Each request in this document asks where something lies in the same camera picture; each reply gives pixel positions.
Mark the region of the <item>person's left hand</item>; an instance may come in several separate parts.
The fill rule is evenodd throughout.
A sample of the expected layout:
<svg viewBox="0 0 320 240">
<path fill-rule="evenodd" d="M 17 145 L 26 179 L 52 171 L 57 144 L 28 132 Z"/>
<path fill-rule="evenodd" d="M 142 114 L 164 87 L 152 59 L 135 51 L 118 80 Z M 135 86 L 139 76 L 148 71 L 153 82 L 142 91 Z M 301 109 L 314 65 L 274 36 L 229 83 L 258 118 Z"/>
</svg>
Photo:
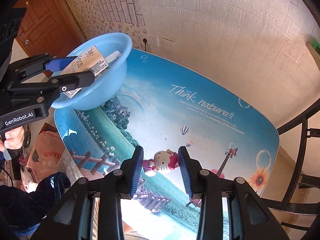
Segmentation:
<svg viewBox="0 0 320 240">
<path fill-rule="evenodd" d="M 24 141 L 23 126 L 7 131 L 4 136 L 1 136 L 0 151 L 18 150 L 22 147 Z"/>
</svg>

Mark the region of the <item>dark blue sleeve forearm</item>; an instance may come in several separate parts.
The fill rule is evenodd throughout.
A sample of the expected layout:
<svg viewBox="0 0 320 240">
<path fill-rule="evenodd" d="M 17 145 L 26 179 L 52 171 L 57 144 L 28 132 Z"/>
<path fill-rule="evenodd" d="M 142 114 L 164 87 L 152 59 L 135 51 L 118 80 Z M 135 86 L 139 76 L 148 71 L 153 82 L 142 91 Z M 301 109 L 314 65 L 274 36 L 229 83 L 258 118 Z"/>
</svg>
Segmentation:
<svg viewBox="0 0 320 240">
<path fill-rule="evenodd" d="M 1 239 L 19 239 L 34 233 L 70 187 L 71 182 L 63 172 L 44 178 L 30 193 L 2 185 Z"/>
</svg>

